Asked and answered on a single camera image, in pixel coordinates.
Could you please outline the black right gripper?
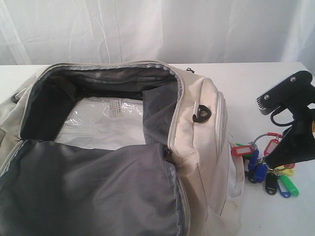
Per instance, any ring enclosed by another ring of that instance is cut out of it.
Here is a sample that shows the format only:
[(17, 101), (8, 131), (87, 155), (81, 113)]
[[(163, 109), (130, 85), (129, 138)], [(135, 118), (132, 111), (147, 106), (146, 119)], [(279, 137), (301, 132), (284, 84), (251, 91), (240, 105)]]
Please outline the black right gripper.
[(270, 169), (315, 159), (313, 132), (315, 110), (310, 109), (305, 104), (295, 104), (291, 112), (294, 124), (288, 129), (275, 149), (265, 156), (265, 163)]

